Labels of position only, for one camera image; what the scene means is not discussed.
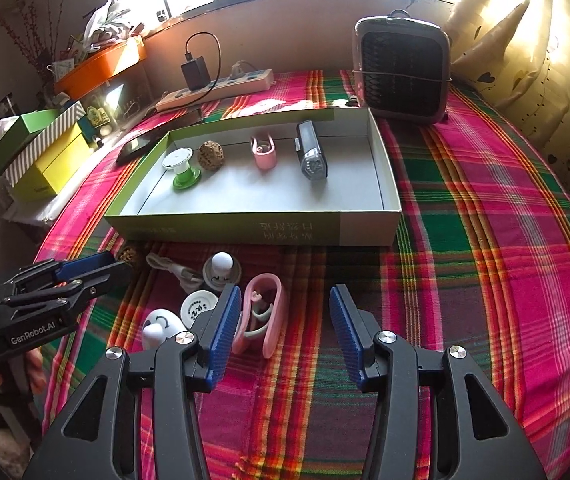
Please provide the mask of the brown walnut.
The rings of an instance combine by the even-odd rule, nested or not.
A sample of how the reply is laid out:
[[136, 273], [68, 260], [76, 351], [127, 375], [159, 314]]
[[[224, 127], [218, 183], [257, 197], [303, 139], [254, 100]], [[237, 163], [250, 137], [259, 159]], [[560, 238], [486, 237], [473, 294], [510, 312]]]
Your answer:
[[140, 272], [145, 263], [143, 251], [136, 244], [124, 244], [117, 253], [117, 259], [128, 264], [134, 272]]
[[204, 141], [198, 148], [197, 160], [200, 167], [204, 170], [219, 170], [225, 164], [222, 145], [211, 140]]

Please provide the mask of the black silver bike light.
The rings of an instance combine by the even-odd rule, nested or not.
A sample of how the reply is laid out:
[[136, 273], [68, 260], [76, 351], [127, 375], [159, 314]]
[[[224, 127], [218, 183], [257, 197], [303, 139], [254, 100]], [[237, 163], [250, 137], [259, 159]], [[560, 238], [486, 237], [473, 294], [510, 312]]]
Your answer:
[[327, 162], [312, 120], [299, 122], [294, 147], [300, 162], [302, 174], [310, 181], [327, 178]]

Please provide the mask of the black smartphone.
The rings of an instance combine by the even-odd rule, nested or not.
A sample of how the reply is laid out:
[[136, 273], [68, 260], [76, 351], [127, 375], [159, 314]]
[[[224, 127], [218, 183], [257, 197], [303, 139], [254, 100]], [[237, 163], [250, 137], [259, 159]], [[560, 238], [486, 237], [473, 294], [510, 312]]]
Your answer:
[[155, 116], [154, 124], [126, 142], [116, 159], [118, 166], [124, 166], [133, 160], [147, 155], [156, 144], [170, 131], [197, 125], [204, 120], [201, 108], [192, 108], [181, 114], [173, 113], [166, 116]]

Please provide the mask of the green cardboard box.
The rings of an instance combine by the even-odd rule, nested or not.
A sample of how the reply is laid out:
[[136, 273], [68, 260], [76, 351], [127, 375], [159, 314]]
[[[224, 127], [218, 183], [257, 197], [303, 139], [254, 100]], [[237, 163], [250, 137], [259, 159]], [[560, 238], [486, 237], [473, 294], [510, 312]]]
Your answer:
[[8, 118], [10, 125], [2, 127], [4, 134], [0, 138], [0, 176], [19, 153], [58, 116], [58, 110], [36, 110]]

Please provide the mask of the orange planter box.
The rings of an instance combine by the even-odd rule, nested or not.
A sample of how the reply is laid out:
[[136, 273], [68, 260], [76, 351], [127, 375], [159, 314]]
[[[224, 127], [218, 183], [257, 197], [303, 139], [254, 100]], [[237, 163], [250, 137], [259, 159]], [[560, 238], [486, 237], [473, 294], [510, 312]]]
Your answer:
[[59, 79], [54, 90], [79, 100], [144, 58], [143, 39], [140, 36], [128, 38], [87, 58]]

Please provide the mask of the green white thread spool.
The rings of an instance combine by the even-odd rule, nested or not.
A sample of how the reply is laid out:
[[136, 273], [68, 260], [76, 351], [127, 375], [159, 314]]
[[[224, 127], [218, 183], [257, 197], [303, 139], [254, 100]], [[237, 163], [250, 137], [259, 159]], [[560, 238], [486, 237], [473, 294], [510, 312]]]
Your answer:
[[192, 188], [200, 180], [201, 170], [190, 163], [193, 154], [191, 148], [178, 148], [164, 156], [162, 160], [163, 169], [174, 173], [172, 185], [176, 190]]

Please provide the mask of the pink black mini heater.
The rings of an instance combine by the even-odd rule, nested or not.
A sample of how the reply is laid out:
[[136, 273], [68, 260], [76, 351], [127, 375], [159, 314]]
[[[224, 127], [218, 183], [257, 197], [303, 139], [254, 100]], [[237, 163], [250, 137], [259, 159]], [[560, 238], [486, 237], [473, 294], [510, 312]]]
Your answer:
[[451, 44], [438, 25], [396, 9], [356, 22], [352, 36], [358, 104], [378, 116], [435, 124], [445, 116]]

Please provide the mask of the pink clip holder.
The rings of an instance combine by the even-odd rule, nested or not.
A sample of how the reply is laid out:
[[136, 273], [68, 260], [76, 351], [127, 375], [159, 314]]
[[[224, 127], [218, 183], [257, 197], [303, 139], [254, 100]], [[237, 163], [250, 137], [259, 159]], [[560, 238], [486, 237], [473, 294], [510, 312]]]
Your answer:
[[277, 165], [276, 145], [269, 134], [253, 136], [250, 146], [254, 162], [261, 171], [272, 170]]
[[259, 348], [264, 359], [275, 352], [288, 314], [288, 294], [273, 273], [255, 276], [242, 298], [242, 312], [232, 343], [232, 352], [239, 356], [251, 347]]

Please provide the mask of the white plug adapter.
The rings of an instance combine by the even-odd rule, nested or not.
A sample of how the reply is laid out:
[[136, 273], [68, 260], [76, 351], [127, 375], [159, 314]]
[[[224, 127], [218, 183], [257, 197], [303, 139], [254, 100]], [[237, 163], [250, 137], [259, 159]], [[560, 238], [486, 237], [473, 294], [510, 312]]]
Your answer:
[[245, 75], [244, 63], [242, 61], [236, 62], [230, 70], [230, 79], [238, 79]]

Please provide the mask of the green white cardboard tray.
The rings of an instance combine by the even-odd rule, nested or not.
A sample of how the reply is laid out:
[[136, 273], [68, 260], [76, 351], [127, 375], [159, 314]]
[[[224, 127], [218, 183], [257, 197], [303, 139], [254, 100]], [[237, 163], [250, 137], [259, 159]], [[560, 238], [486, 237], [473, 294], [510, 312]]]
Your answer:
[[[294, 147], [299, 122], [312, 120], [327, 162], [310, 181]], [[269, 134], [277, 165], [261, 171], [250, 140]], [[222, 145], [225, 164], [179, 191], [164, 156]], [[106, 211], [127, 240], [212, 244], [389, 246], [402, 206], [378, 125], [366, 108], [290, 110], [202, 122], [168, 132], [137, 166]]]

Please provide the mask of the cream heart pattern curtain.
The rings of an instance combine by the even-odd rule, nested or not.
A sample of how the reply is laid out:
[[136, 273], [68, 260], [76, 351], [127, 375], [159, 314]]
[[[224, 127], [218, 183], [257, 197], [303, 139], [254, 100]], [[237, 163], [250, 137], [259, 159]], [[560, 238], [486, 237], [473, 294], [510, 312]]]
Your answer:
[[452, 74], [529, 140], [570, 194], [570, 0], [456, 0]]

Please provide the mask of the white round cap bottle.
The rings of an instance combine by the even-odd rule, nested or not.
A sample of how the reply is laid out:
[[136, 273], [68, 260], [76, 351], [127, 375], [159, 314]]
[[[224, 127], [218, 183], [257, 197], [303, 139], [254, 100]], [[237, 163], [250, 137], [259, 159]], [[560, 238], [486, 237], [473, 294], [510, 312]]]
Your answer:
[[218, 303], [218, 297], [208, 290], [196, 290], [189, 294], [181, 305], [180, 318], [189, 330], [201, 313], [211, 311]]

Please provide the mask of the white power strip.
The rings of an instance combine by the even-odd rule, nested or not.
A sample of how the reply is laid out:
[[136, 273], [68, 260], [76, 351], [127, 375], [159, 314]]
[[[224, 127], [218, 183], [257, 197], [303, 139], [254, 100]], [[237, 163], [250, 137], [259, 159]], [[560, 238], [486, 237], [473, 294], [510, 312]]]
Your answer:
[[157, 102], [156, 111], [164, 112], [165, 110], [175, 110], [194, 104], [262, 92], [271, 88], [273, 84], [275, 84], [274, 72], [270, 68], [254, 70], [237, 78], [221, 78], [216, 84], [209, 84], [206, 88], [199, 90], [184, 88], [168, 92]]

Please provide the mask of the white panda toy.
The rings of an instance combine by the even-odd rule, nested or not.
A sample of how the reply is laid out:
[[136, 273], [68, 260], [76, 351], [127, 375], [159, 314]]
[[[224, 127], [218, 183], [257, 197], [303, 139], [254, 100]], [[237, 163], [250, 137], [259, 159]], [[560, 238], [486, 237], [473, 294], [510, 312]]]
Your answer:
[[166, 309], [155, 309], [148, 313], [143, 322], [142, 345], [144, 350], [155, 349], [167, 339], [186, 331], [180, 317]]

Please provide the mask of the striped gift box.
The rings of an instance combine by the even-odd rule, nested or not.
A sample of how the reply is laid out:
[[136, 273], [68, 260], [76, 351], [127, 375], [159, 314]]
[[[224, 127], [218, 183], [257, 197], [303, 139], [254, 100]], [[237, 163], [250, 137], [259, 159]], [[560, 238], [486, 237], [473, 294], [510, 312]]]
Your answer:
[[15, 186], [26, 174], [36, 160], [54, 144], [64, 133], [86, 115], [81, 102], [74, 102], [49, 126], [44, 128], [26, 147], [15, 157], [4, 172], [4, 176], [11, 186]]

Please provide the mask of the small usb plug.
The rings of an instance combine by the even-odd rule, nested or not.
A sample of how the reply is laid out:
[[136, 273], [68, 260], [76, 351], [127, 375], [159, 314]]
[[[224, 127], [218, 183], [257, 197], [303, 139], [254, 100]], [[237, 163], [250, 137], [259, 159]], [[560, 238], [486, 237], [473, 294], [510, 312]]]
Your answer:
[[350, 107], [360, 107], [360, 102], [358, 102], [357, 96], [350, 96], [346, 103], [347, 106]]

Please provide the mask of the yellow cardboard box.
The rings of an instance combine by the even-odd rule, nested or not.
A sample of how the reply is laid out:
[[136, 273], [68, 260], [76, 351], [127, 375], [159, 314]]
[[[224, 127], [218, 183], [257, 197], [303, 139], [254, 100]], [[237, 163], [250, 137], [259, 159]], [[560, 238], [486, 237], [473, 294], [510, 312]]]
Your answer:
[[6, 171], [12, 196], [27, 203], [56, 196], [92, 154], [81, 127], [74, 124], [36, 156], [34, 139]]

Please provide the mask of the white knob suction hook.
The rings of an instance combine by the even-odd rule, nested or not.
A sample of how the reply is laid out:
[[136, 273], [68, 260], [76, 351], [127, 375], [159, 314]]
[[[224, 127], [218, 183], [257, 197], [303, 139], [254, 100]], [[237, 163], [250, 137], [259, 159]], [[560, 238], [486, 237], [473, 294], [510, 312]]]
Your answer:
[[242, 278], [242, 266], [228, 252], [217, 252], [202, 267], [204, 284], [214, 292], [222, 292], [227, 284], [235, 285]]

